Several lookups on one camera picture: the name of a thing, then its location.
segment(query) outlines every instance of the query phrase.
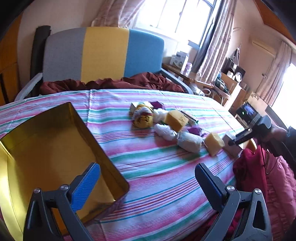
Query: chair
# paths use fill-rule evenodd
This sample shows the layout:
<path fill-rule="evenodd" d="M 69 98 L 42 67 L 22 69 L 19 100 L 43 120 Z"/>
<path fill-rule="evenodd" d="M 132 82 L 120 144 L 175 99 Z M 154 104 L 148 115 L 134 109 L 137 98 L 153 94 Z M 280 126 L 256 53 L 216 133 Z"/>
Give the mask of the chair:
<path fill-rule="evenodd" d="M 24 99 L 39 81 L 65 79 L 89 82 L 96 79 L 131 77 L 152 72 L 191 89 L 161 68 L 164 41 L 160 37 L 126 28 L 73 28 L 50 35 L 45 44 L 43 70 L 19 92 Z"/>

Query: ceiling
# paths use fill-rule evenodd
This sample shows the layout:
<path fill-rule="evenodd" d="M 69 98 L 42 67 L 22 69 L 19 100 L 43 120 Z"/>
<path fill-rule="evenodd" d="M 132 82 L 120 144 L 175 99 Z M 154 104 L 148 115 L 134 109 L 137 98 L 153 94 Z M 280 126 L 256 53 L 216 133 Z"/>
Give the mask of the ceiling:
<path fill-rule="evenodd" d="M 293 39 L 290 32 L 287 30 L 285 25 L 275 14 L 261 0 L 254 0 L 254 2 L 256 4 L 257 9 L 259 10 L 263 23 L 280 32 L 291 42 L 296 44 L 296 41 Z"/>

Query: metal bolt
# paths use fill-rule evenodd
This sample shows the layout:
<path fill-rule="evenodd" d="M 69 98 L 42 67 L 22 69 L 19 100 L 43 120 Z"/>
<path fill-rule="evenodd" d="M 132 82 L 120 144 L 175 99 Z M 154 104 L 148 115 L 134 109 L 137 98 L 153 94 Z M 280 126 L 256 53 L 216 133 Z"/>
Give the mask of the metal bolt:
<path fill-rule="evenodd" d="M 35 188 L 34 189 L 34 193 L 39 193 L 40 192 L 40 188 Z"/>
<path fill-rule="evenodd" d="M 67 184 L 63 184 L 63 185 L 61 185 L 60 190 L 66 191 L 66 190 L 68 190 L 68 188 L 69 188 L 69 186 Z"/>
<path fill-rule="evenodd" d="M 227 186 L 227 190 L 232 192 L 235 190 L 235 188 L 234 188 L 234 186 L 229 185 L 229 186 Z"/>
<path fill-rule="evenodd" d="M 259 188 L 255 188 L 255 193 L 257 193 L 257 194 L 261 194 L 262 191 L 261 191 Z"/>

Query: striped tablecloth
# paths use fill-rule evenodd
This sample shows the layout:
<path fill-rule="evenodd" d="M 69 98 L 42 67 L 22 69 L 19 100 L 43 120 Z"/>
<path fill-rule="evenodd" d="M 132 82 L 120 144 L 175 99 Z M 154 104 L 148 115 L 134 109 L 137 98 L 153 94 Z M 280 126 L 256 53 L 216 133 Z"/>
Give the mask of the striped tablecloth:
<path fill-rule="evenodd" d="M 224 151 L 210 157 L 193 154 L 159 137 L 153 128 L 132 125 L 129 106 L 160 101 L 167 110 L 192 112 L 199 126 L 223 135 L 243 128 L 216 101 L 188 94 L 152 90 L 70 91 L 25 99 L 0 107 L 0 137 L 27 119 L 71 102 L 105 153 L 130 184 L 123 206 L 87 228 L 94 240 L 180 240 L 213 214 L 194 177 L 204 162 L 224 183 L 234 181 L 233 159 Z"/>

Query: gold box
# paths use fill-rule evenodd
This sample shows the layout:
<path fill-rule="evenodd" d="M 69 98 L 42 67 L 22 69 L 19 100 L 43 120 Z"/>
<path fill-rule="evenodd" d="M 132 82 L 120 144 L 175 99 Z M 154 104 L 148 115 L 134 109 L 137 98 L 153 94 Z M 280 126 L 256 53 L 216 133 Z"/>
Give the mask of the gold box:
<path fill-rule="evenodd" d="M 118 208 L 129 184 L 72 104 L 40 113 L 0 139 L 0 207 L 16 241 L 22 241 L 33 190 L 56 190 L 70 184 L 91 162 L 100 165 L 101 176 L 84 207 L 77 211 L 83 223 L 103 218 Z M 67 234 L 60 215 L 55 211 L 54 215 L 62 234 Z"/>

